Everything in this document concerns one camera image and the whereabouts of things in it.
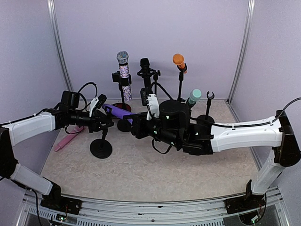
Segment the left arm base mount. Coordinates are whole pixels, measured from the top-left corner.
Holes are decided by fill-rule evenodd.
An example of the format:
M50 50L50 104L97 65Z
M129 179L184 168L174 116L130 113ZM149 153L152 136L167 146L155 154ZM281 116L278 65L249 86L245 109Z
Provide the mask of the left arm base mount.
M40 204L42 207L46 207L51 210L65 212L67 214L79 215L82 201L79 199L62 197L58 204L55 204L54 201L46 199L43 199Z

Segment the purple microphone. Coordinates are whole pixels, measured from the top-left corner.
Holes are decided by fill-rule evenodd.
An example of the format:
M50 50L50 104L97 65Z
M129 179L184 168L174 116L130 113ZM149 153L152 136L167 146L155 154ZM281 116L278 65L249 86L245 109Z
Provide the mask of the purple microphone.
M139 115L139 113L132 113L110 104L103 104L102 108L107 115L117 117L121 120L127 120L130 124L133 123L134 117Z

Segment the black purple mic stand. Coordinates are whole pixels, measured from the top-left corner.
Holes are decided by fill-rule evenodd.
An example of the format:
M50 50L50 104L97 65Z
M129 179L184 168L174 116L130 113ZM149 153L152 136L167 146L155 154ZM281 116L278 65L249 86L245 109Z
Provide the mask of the black purple mic stand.
M91 154L99 159L106 159L112 154L112 146L109 141L107 141L106 135L108 134L108 129L104 129L102 132L102 138L95 139L90 144Z

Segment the pink microphone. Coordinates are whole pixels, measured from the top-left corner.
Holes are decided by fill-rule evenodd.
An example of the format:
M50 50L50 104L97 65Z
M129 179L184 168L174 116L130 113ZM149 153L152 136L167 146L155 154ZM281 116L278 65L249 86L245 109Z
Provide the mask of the pink microphone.
M76 126L54 147L54 151L58 152L63 149L67 144L69 144L79 133L81 133L85 128Z

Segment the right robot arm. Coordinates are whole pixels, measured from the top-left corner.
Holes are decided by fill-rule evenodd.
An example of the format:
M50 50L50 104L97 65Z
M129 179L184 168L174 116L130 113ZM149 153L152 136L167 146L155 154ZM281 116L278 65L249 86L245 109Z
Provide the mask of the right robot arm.
M155 94L145 100L146 113L132 121L137 139L152 137L190 155L208 155L224 150L269 146L271 151L257 176L247 183L240 204L252 208L286 167L301 159L293 128L284 110L258 121L216 123L208 114L191 117L191 109L201 98L201 91L191 91L186 102L169 99L159 103Z

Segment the mint green microphone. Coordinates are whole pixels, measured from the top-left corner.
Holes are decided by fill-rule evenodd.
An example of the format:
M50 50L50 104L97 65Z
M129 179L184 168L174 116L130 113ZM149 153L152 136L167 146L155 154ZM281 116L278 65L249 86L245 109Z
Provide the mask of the mint green microphone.
M201 99L202 92L199 89L194 89L190 92L190 95L186 101L186 104L189 108L192 108L196 102L198 102Z

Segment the black pink mic stand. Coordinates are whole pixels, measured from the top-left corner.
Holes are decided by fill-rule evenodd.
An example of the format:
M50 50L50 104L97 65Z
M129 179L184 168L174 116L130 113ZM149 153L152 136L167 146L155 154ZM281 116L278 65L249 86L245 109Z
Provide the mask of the black pink mic stand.
M205 115L200 115L197 117L197 123L203 123L205 121L214 123L214 119L209 115L211 103L215 97L214 92L212 92L212 94L210 95L210 91L208 91L206 93L206 97L207 97L206 113Z

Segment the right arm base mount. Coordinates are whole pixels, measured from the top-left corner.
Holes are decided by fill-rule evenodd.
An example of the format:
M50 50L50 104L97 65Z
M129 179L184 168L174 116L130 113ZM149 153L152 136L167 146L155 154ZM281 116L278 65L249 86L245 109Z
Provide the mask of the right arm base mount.
M258 208L260 205L265 205L263 195L250 195L229 198L224 201L227 214L239 213L247 210Z

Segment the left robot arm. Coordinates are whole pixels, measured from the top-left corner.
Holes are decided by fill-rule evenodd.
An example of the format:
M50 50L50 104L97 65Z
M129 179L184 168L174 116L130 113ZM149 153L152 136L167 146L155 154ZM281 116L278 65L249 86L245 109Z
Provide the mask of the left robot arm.
M21 165L15 158L13 148L33 137L66 128L70 125L85 127L90 133L101 132L102 137L90 144L91 154L99 159L108 158L112 146L106 140L108 129L114 125L112 119L100 111L106 95L97 94L89 104L89 110L79 109L83 94L65 90L61 100L53 108L44 108L31 116L9 121L0 126L0 175L14 183L42 195L55 209L62 209L66 199L56 183Z

